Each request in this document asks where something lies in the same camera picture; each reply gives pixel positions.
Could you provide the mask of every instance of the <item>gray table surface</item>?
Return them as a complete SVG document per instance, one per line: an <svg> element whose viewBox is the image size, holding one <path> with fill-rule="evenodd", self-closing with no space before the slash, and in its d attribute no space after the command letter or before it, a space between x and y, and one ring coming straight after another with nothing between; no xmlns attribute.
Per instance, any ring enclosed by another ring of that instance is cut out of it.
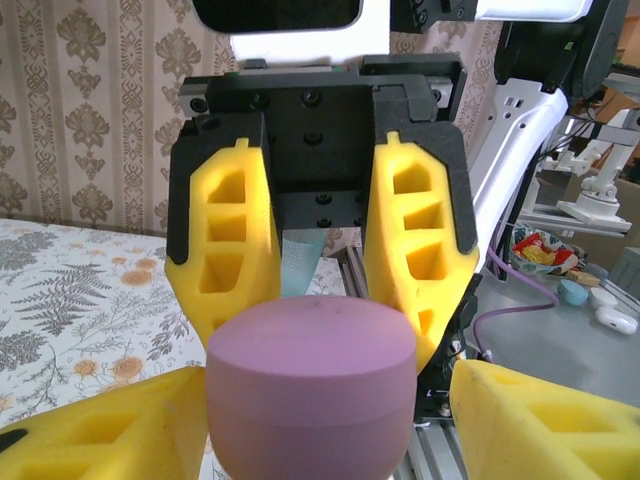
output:
<svg viewBox="0 0 640 480"><path fill-rule="evenodd" d="M478 315L490 310L548 303L515 278L506 283L483 272ZM539 277L555 292L558 279ZM626 306L621 311L638 318ZM487 319L480 329L495 363L550 382L640 407L640 330L627 336L598 323L588 305L561 302L553 310ZM475 343L471 328L470 343Z"/></svg>

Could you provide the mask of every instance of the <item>patterned wallpaper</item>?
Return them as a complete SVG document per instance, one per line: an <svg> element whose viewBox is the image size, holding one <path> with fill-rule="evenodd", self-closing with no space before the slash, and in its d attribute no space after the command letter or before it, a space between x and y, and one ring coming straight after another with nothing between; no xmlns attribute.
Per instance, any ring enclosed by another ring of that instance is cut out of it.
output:
<svg viewBox="0 0 640 480"><path fill-rule="evenodd" d="M471 138L499 25L394 35L397 53L461 51L458 124ZM190 0L0 0L0 215L162 235L169 153L189 75L235 68ZM336 248L355 233L331 232Z"/></svg>

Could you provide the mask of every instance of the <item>floral tablecloth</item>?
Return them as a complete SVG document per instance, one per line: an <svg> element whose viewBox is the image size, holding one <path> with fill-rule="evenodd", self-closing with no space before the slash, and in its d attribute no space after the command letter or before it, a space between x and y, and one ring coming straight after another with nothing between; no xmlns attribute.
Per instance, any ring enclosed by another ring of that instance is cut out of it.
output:
<svg viewBox="0 0 640 480"><path fill-rule="evenodd" d="M187 365L204 349L165 240L0 219L0 427ZM344 295L321 259L308 293ZM207 442L201 480L228 478Z"/></svg>

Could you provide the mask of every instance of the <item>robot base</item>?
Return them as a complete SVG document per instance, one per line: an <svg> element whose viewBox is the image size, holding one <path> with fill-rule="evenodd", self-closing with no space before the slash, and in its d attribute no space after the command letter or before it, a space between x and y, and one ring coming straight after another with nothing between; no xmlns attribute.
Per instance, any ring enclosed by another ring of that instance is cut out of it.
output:
<svg viewBox="0 0 640 480"><path fill-rule="evenodd" d="M616 215L620 204L608 204L584 194L580 194L576 203L558 202L557 207L587 225L612 228L622 233L631 229L631 223Z"/></svg>

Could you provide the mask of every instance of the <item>pink container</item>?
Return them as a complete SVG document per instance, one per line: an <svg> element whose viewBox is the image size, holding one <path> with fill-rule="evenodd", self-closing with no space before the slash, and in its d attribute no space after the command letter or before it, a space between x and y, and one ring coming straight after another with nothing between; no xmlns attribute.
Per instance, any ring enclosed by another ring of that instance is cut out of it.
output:
<svg viewBox="0 0 640 480"><path fill-rule="evenodd" d="M415 334L391 308L258 305L212 335L206 368L211 440L234 480L383 480L408 447Z"/></svg>

